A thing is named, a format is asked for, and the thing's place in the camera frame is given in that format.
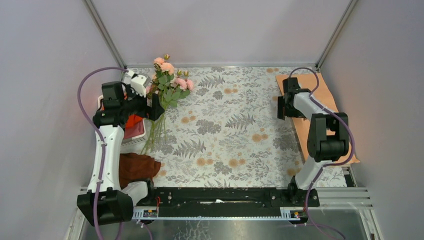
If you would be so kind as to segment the pink fake flower bouquet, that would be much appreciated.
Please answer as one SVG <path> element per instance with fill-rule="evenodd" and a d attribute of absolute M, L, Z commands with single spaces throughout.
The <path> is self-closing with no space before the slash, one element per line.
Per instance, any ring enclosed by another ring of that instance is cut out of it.
<path fill-rule="evenodd" d="M 169 59 L 170 55 L 166 53 L 163 57 L 153 60 L 154 77 L 147 92 L 150 100 L 158 97 L 159 104 L 165 111 L 169 107 L 176 108 L 178 100 L 186 98 L 194 90 L 194 83 L 189 79 L 189 71 L 176 69 Z M 162 113 L 157 120 L 150 122 L 149 135 L 141 150 L 143 155 L 154 150 L 162 138 L 167 139 L 166 114 Z"/>

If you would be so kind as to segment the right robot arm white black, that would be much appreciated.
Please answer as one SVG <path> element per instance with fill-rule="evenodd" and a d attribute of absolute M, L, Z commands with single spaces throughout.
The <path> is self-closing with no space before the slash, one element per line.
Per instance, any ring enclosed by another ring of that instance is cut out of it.
<path fill-rule="evenodd" d="M 350 134 L 348 116 L 319 102 L 312 91 L 302 88 L 296 77 L 278 78 L 281 96 L 277 99 L 277 118 L 309 121 L 306 139 L 307 160 L 302 170 L 288 184 L 287 201 L 301 205 L 311 192 L 324 167 L 348 154 Z"/>

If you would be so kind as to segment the beige kraft wrapping paper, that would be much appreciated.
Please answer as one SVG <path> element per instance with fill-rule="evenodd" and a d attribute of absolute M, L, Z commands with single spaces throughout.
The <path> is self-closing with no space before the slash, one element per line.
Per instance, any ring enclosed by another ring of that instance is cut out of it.
<path fill-rule="evenodd" d="M 313 93 L 313 98 L 315 101 L 319 102 L 321 105 L 324 106 L 327 110 L 337 113 L 339 112 L 336 103 L 334 101 L 333 95 L 331 94 L 328 86 L 326 85 L 322 75 L 320 73 L 317 73 L 318 79 L 319 79 L 319 86 L 317 90 Z M 280 89 L 281 95 L 284 95 L 283 90 L 283 80 L 287 79 L 289 77 L 288 74 L 280 74 L 275 77 L 276 82 L 278 84 L 278 87 Z M 297 78 L 298 84 L 302 88 L 306 88 L 308 90 L 313 90 L 316 87 L 316 78 L 313 73 L 309 74 L 293 74 L 293 78 Z M 301 97 L 301 104 L 306 101 L 306 118 L 294 118 L 294 117 L 286 117 L 289 119 L 292 119 L 294 123 L 295 132 L 297 134 L 297 138 L 299 141 L 300 149 L 302 152 L 302 156 L 304 160 L 306 161 L 309 157 L 309 151 L 307 148 L 307 141 L 308 141 L 308 135 L 310 130 L 310 118 L 312 114 L 329 114 L 325 111 L 323 111 L 322 107 L 319 107 L 314 102 L 310 101 L 309 93 L 307 92 L 304 94 L 305 97 Z M 349 161 L 344 163 L 348 157 L 349 154 L 352 151 L 352 145 L 349 143 L 349 150 L 348 153 L 345 156 L 341 156 L 336 163 L 343 163 L 341 165 L 347 165 L 352 163 L 359 163 L 360 161 L 355 157 L 355 154 L 353 154 L 352 158 L 350 158 Z"/>

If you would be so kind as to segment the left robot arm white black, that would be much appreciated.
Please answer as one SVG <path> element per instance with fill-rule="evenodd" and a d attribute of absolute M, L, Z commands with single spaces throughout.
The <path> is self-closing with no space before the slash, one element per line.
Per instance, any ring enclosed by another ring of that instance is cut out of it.
<path fill-rule="evenodd" d="M 130 116 L 155 121 L 165 112 L 157 94 L 148 100 L 144 83 L 112 81 L 102 84 L 101 90 L 99 108 L 88 120 L 96 136 L 93 170 L 86 193 L 78 195 L 76 203 L 93 227 L 128 222 L 137 203 L 154 202 L 151 177 L 139 177 L 121 187 L 120 152 Z"/>

